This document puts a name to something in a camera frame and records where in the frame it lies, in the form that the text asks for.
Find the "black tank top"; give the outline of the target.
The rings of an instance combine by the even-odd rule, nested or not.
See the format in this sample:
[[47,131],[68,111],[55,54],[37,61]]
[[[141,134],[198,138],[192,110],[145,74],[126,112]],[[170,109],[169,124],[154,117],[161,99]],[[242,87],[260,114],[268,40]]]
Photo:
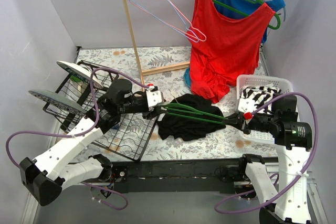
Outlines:
[[[176,102],[191,106],[200,111],[223,116],[222,111],[218,107],[213,106],[210,100],[206,100],[199,95],[184,94],[172,101],[172,103]],[[163,140],[172,136],[175,139],[182,138],[184,141],[192,141],[204,138],[209,133],[225,128],[223,124],[193,120],[169,114],[166,114],[157,124],[159,127],[159,136]]]

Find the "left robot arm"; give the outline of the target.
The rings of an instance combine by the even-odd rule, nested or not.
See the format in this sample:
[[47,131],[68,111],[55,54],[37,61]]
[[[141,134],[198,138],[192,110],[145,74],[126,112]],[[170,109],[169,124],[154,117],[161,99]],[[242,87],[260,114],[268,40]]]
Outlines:
[[77,183],[96,178],[106,182],[112,175],[112,163],[102,154],[71,165],[70,161],[90,143],[120,122],[121,115],[144,113],[150,115],[155,106],[164,103],[164,96],[156,86],[144,92],[132,92],[127,79],[113,80],[98,106],[85,111],[79,104],[48,90],[31,90],[31,95],[72,114],[81,116],[79,123],[49,150],[19,164],[23,185],[41,206],[52,203],[60,193]]

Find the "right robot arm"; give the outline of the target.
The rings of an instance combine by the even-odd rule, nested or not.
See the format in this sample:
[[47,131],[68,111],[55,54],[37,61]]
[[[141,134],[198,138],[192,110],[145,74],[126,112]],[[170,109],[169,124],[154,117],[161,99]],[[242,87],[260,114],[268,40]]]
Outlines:
[[252,130],[270,133],[278,155],[278,186],[267,174],[260,155],[245,154],[239,160],[238,176],[250,181],[259,200],[260,223],[311,223],[307,203],[307,169],[316,151],[318,126],[298,121],[298,93],[276,96],[267,105],[272,114],[238,112],[223,124],[249,134]]

